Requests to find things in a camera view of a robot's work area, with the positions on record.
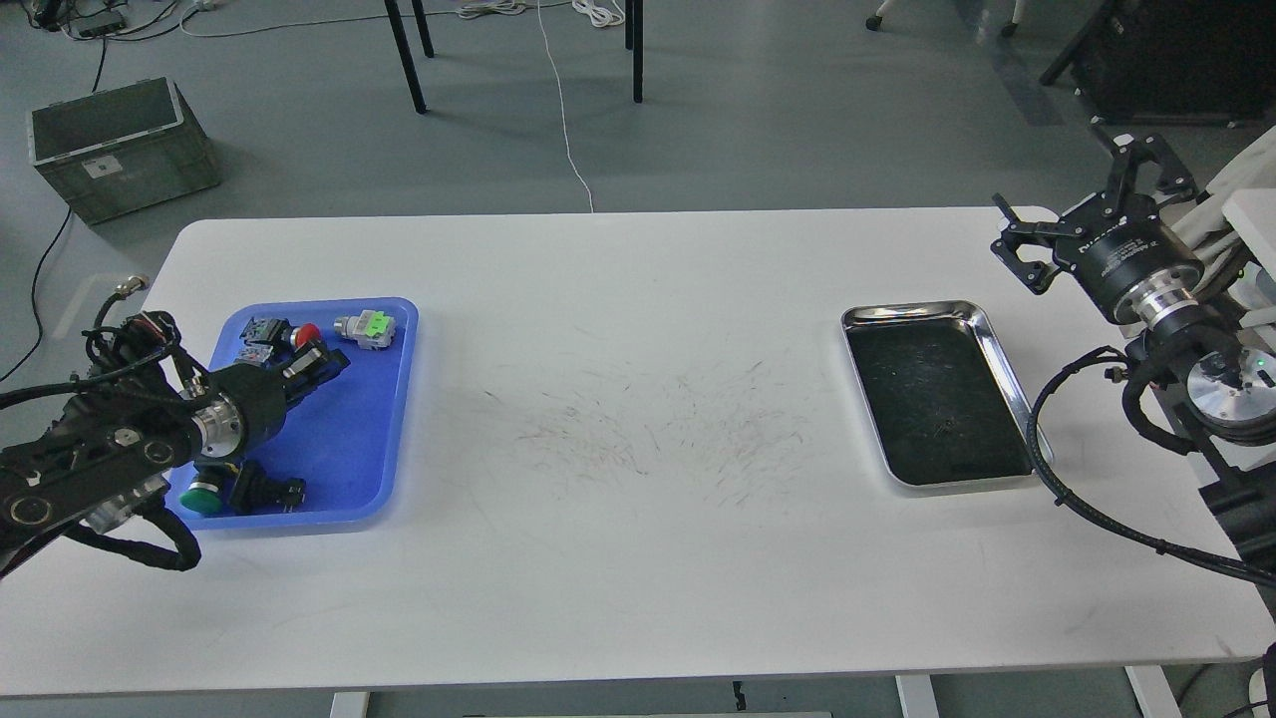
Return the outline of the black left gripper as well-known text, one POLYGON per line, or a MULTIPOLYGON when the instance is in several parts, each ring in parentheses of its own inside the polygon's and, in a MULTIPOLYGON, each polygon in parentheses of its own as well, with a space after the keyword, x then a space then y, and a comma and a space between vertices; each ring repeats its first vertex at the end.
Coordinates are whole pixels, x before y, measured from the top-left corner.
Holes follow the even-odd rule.
POLYGON ((342 349, 323 339, 305 342, 281 365, 281 377, 250 363, 231 363, 211 372, 205 406, 205 451, 242 455, 281 431, 287 409, 295 409, 319 386, 350 367, 342 349))

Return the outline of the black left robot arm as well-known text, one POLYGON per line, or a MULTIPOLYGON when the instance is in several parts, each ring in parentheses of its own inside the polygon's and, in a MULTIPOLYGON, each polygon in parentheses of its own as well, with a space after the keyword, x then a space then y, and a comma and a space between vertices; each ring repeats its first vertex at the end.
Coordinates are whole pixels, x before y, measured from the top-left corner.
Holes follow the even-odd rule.
POLYGON ((292 511, 301 480, 273 480, 255 448, 276 437, 290 409, 338 377, 348 358, 313 324, 258 321, 234 363, 209 371, 182 349, 168 312, 138 312, 110 326, 116 304, 145 289, 120 283, 84 332, 85 376, 5 392, 4 408, 68 397, 34 441, 3 450, 3 573, 68 538, 145 566, 197 568, 197 537, 165 504, 165 473, 195 468, 179 504, 209 515, 292 511))

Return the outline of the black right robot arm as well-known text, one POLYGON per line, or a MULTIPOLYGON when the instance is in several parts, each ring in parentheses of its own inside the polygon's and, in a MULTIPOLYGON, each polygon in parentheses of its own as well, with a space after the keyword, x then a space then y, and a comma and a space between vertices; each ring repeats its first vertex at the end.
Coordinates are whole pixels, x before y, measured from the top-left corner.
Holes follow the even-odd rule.
POLYGON ((1272 587, 1271 569, 1242 559, 1145 536, 1076 495, 1041 450, 1040 414, 1068 377, 1105 365, 1122 383, 1122 412, 1141 437, 1176 455, 1202 455, 1217 480, 1208 508, 1230 510, 1273 499, 1273 465, 1231 467, 1215 446, 1273 443, 1273 356, 1240 339, 1239 321, 1199 289, 1206 265, 1162 221, 1162 209, 1203 201, 1205 194, 1161 135, 1116 142, 1094 128, 1111 170, 1102 187, 1057 221, 1025 221, 1000 194, 991 200, 1007 223, 991 251, 1034 295, 1057 274, 1074 278, 1111 324, 1136 324, 1125 349, 1102 346, 1067 363, 1039 392, 1025 429, 1027 457, 1057 499, 1091 524, 1219 575, 1272 587))

